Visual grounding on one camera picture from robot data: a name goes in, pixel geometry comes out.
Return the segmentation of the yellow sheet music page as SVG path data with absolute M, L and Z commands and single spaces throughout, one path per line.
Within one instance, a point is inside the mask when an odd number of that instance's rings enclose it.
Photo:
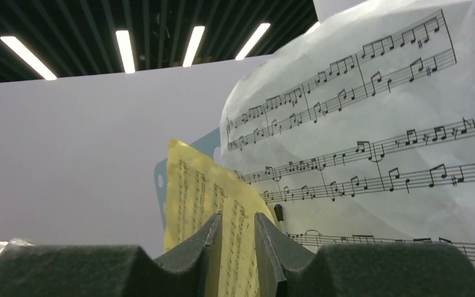
M 191 237 L 214 213 L 222 214 L 218 296 L 261 296 L 254 216 L 277 219 L 260 194 L 234 173 L 180 140 L 168 144 L 164 249 Z

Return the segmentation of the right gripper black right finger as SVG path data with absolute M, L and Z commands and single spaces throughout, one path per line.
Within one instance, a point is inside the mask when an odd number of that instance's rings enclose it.
M 475 296 L 475 268 L 446 244 L 336 244 L 311 252 L 255 217 L 262 296 Z

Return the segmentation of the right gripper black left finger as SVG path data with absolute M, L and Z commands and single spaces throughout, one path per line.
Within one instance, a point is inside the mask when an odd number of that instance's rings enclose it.
M 0 296 L 216 296 L 222 216 L 156 259 L 136 245 L 19 246 L 0 253 Z

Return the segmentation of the white sheet music page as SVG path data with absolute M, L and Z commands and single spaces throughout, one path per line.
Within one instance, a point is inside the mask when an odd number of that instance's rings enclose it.
M 288 233 L 446 243 L 475 265 L 475 1 L 366 1 L 241 79 L 224 167 Z

